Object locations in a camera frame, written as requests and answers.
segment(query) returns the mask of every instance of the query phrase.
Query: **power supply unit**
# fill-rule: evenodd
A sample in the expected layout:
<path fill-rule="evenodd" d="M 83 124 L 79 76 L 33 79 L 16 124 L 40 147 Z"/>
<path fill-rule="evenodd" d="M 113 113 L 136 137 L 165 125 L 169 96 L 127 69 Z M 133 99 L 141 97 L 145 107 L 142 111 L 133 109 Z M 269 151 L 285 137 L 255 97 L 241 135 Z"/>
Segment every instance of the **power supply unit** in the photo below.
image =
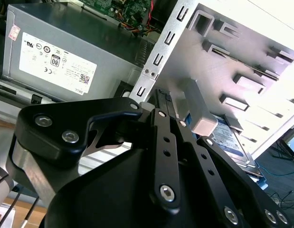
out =
<path fill-rule="evenodd" d="M 54 101 L 108 98 L 152 47 L 71 2 L 9 5 L 2 79 Z"/>

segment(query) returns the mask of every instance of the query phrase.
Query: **blue hard drive label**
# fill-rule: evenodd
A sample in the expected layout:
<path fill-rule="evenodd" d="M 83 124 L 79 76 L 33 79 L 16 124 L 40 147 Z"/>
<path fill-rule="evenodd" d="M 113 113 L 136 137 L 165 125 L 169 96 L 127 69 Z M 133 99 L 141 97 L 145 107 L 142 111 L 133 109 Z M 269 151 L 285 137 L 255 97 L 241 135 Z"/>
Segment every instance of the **blue hard drive label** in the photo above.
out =
<path fill-rule="evenodd" d="M 218 125 L 212 132 L 210 138 L 225 152 L 243 157 L 244 151 L 226 121 L 218 116 L 216 118 L 218 119 Z"/>

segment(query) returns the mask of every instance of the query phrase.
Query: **power supply label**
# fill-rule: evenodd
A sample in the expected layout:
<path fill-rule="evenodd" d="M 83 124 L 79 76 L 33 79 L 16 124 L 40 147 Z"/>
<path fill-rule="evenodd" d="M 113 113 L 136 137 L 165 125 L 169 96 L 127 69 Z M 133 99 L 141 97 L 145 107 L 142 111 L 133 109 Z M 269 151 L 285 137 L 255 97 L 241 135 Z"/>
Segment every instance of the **power supply label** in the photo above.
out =
<path fill-rule="evenodd" d="M 88 93 L 97 65 L 28 33 L 22 34 L 19 69 L 77 94 Z"/>

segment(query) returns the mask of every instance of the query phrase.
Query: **red wire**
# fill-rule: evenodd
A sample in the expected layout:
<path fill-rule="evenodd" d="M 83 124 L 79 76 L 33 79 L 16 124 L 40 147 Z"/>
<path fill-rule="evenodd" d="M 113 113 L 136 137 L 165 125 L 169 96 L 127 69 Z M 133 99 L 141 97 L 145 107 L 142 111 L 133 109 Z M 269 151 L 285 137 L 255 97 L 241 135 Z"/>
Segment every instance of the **red wire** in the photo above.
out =
<path fill-rule="evenodd" d="M 153 5 L 153 0 L 151 0 L 151 8 L 150 8 L 150 11 L 149 11 L 148 25 L 150 25 L 150 21 L 151 21 L 151 19 L 152 19 L 152 17 L 151 17 L 151 12 L 153 11 L 153 7 L 154 7 L 154 5 Z"/>

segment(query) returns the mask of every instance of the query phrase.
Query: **screw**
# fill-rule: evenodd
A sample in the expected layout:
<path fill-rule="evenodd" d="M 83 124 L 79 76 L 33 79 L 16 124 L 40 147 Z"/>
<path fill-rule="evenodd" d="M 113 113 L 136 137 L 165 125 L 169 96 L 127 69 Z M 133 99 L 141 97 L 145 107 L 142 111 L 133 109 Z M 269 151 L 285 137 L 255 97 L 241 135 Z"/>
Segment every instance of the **screw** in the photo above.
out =
<path fill-rule="evenodd" d="M 287 219 L 285 218 L 285 216 L 284 216 L 280 211 L 277 210 L 277 211 L 276 211 L 276 214 L 277 214 L 278 218 L 279 218 L 282 222 L 284 222 L 285 224 L 288 223 Z"/>
<path fill-rule="evenodd" d="M 162 111 L 158 111 L 158 114 L 161 115 L 162 117 L 166 117 L 166 114 L 163 113 Z"/>
<path fill-rule="evenodd" d="M 137 105 L 135 105 L 135 104 L 130 104 L 130 106 L 131 106 L 131 108 L 133 108 L 133 109 L 138 109 L 138 107 L 137 107 Z"/>
<path fill-rule="evenodd" d="M 234 224 L 234 225 L 238 224 L 237 215 L 233 212 L 233 210 L 231 210 L 229 207 L 225 207 L 224 208 L 224 213 L 225 213 L 226 218 L 228 218 L 228 220 L 232 224 Z"/>
<path fill-rule="evenodd" d="M 180 124 L 183 126 L 183 127 L 187 127 L 186 123 L 182 120 L 180 120 Z"/>
<path fill-rule="evenodd" d="M 210 139 L 206 139 L 206 142 L 207 142 L 210 146 L 213 145 L 213 142 L 212 142 Z"/>
<path fill-rule="evenodd" d="M 35 118 L 35 123 L 41 127 L 49 127 L 52 125 L 53 122 L 49 117 L 45 115 L 40 115 Z"/>
<path fill-rule="evenodd" d="M 265 214 L 266 214 L 267 218 L 268 218 L 273 224 L 276 224 L 276 219 L 275 219 L 275 217 L 273 216 L 273 214 L 270 213 L 270 211 L 265 210 Z"/>
<path fill-rule="evenodd" d="M 79 136 L 76 132 L 68 130 L 62 133 L 62 139 L 67 143 L 76 143 L 79 140 Z"/>
<path fill-rule="evenodd" d="M 168 202 L 174 201 L 174 192 L 167 185 L 162 185 L 160 188 L 161 196 Z"/>

